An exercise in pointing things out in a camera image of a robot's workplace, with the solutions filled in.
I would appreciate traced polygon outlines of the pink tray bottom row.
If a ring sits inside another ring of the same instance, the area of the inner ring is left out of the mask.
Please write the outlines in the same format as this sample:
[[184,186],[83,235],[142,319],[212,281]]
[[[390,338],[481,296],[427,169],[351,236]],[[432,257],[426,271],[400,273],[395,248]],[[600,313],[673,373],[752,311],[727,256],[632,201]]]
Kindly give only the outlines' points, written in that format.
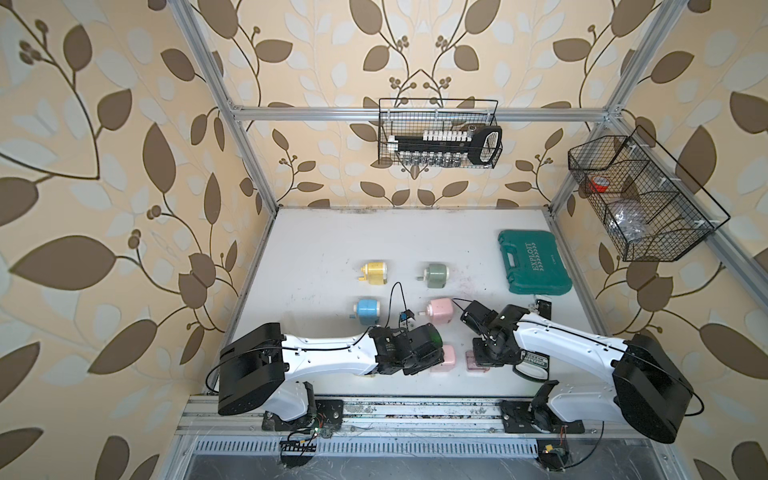
[[466,362],[466,371],[468,373],[483,374],[490,370],[489,367],[482,366],[477,362],[475,358],[475,354],[472,351],[466,352],[465,362]]

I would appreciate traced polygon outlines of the pink sharpener row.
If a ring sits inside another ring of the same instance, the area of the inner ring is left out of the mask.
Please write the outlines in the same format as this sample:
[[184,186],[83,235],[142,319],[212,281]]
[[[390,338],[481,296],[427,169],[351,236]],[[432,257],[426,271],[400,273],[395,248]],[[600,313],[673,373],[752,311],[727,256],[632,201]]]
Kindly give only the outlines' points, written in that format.
[[430,368],[431,373],[447,373],[456,366],[456,352],[452,345],[443,346],[443,361]]
[[455,315],[455,305],[451,298],[432,299],[419,315],[435,325],[447,324]]

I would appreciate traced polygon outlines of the green pencil sharpener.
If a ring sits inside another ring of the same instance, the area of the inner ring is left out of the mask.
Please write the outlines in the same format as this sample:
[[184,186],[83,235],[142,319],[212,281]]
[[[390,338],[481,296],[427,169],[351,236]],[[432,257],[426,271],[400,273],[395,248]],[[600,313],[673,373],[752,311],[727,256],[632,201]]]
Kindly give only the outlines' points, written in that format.
[[423,282],[430,289],[442,289],[448,283],[450,269],[446,264],[430,263],[427,265],[417,280]]

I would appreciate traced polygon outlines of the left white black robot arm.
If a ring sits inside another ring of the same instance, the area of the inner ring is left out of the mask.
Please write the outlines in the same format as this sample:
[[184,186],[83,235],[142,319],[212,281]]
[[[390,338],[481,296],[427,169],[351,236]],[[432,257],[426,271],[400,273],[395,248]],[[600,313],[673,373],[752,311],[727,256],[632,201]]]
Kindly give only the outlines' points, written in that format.
[[442,338],[432,324],[369,326],[356,337],[306,338],[265,323],[225,346],[211,370],[218,375],[217,413],[235,416],[266,409],[290,422],[312,413],[311,378],[320,375],[415,375],[444,362]]

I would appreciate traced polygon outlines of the blue pencil sharpener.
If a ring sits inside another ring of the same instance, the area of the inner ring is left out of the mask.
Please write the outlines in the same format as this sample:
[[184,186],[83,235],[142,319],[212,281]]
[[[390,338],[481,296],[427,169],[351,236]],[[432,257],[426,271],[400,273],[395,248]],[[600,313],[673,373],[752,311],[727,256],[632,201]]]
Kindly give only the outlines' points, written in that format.
[[359,299],[353,305],[353,316],[364,326],[378,324],[381,317],[380,302],[371,298]]

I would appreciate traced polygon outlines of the yellow sharpener top row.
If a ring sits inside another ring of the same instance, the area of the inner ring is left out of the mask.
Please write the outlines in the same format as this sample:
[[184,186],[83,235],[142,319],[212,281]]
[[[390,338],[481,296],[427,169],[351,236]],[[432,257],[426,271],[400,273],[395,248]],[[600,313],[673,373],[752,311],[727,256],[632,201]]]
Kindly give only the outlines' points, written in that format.
[[388,267],[383,261],[368,262],[360,268],[361,275],[359,281],[367,282],[370,285],[381,286],[388,282]]

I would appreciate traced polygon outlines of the pink sharpener bottom row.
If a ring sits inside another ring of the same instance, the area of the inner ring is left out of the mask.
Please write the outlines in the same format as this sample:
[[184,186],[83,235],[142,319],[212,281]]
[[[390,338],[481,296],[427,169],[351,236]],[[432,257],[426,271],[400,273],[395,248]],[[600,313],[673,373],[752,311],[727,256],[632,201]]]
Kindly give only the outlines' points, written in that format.
[[456,366],[456,352],[452,345],[443,346],[443,361],[430,368],[431,373],[447,373]]

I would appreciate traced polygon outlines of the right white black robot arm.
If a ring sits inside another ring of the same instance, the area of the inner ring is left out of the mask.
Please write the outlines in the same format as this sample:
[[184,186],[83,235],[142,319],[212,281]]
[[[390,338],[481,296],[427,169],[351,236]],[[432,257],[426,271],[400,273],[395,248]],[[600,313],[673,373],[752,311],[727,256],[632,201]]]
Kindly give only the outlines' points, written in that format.
[[540,383],[530,417],[539,429],[578,421],[623,423],[663,444],[676,441],[697,395],[660,343],[647,335],[605,337],[509,304],[496,312],[455,300],[474,333],[483,368],[512,367]]

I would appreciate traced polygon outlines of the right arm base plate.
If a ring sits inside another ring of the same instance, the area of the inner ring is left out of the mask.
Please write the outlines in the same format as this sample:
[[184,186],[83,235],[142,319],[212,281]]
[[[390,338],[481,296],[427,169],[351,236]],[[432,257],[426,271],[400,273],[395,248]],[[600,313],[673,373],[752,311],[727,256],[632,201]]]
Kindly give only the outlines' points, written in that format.
[[581,420],[564,422],[548,406],[534,407],[531,401],[502,400],[499,403],[503,431],[507,434],[584,434]]

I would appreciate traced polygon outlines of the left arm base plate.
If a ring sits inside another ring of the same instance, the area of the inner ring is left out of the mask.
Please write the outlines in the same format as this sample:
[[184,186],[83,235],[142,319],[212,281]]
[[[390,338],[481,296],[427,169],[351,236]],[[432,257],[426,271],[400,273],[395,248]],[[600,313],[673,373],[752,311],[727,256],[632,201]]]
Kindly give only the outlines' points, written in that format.
[[344,401],[321,398],[310,405],[307,414],[296,420],[283,421],[277,415],[266,412],[261,429],[267,432],[316,433],[330,438],[341,430],[343,420]]

